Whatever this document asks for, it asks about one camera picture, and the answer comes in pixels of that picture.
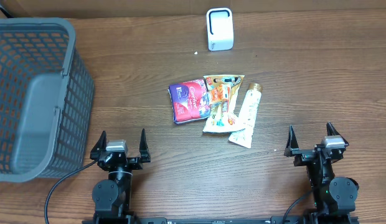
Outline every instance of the white bottle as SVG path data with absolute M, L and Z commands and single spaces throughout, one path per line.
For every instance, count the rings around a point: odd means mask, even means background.
M 254 133 L 255 120 L 262 96 L 262 86 L 257 83 L 250 83 L 245 94 L 244 102 L 238 118 L 245 125 L 242 131 L 236 131 L 229 137 L 229 141 L 241 146 L 251 148 L 252 136 Z

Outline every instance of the wood grain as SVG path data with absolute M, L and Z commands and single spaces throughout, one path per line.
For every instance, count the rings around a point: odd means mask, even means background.
M 236 14 L 235 46 L 225 52 L 207 50 L 202 16 L 72 24 L 96 86 L 87 151 L 106 130 L 135 155 L 146 128 L 152 163 L 134 172 L 132 196 L 142 217 L 284 214 L 309 189 L 305 168 L 283 157 L 288 126 L 309 148 L 332 121 L 351 144 L 334 172 L 360 183 L 354 215 L 386 223 L 386 10 Z M 203 135 L 203 121 L 172 122 L 168 85 L 215 73 L 246 75 L 236 112 L 250 82 L 264 86 L 251 149 Z M 65 181 L 50 201 L 51 223 L 92 217 L 91 191 L 105 178 L 95 166 Z M 55 181 L 0 183 L 0 223 L 43 223 Z M 310 206 L 309 198 L 292 212 Z

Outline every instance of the black cable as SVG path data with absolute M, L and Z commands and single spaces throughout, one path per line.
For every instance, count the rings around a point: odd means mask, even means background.
M 281 224 L 285 224 L 286 222 L 286 219 L 287 219 L 287 215 L 289 214 L 290 210 L 296 205 L 298 204 L 300 201 L 304 200 L 306 197 L 308 197 L 312 192 L 313 190 L 315 190 L 317 187 L 313 188 L 312 190 L 310 190 L 309 192 L 306 192 L 304 195 L 302 195 L 299 199 L 297 199 L 294 203 L 292 203 L 290 205 L 290 207 L 288 207 L 285 215 L 283 216 L 283 219 L 281 221 Z
M 76 174 L 76 173 L 78 173 L 78 172 L 80 172 L 80 171 L 82 171 L 82 170 L 85 170 L 86 168 L 88 168 L 88 167 L 90 167 L 90 166 L 92 166 L 92 165 L 94 165 L 96 162 L 98 162 L 98 160 L 99 160 L 99 159 L 97 159 L 97 160 L 95 160 L 95 161 L 93 161 L 93 162 L 91 162 L 91 163 L 89 163 L 89 164 L 87 164 L 87 165 L 85 165 L 85 166 L 83 166 L 83 167 L 81 167 L 81 168 L 79 168 L 79 169 L 77 169 L 77 170 L 75 170 L 75 171 L 73 171 L 73 172 L 71 172 L 71 173 L 65 175 L 65 176 L 62 177 L 58 182 L 56 182 L 56 184 L 55 184 L 55 185 L 52 187 L 52 189 L 50 190 L 50 192 L 49 192 L 49 194 L 48 194 L 48 197 L 46 198 L 46 202 L 45 202 L 45 212 L 44 212 L 44 217 L 45 217 L 45 223 L 46 223 L 46 224 L 49 224 L 49 220 L 48 220 L 48 204 L 49 204 L 49 199 L 50 199 L 50 196 L 52 195 L 52 193 L 54 192 L 54 190 L 56 189 L 56 187 L 57 187 L 59 184 L 61 184 L 61 183 L 63 182 L 63 180 L 69 178 L 70 176 L 72 176 L 72 175 L 74 175 L 74 174 Z

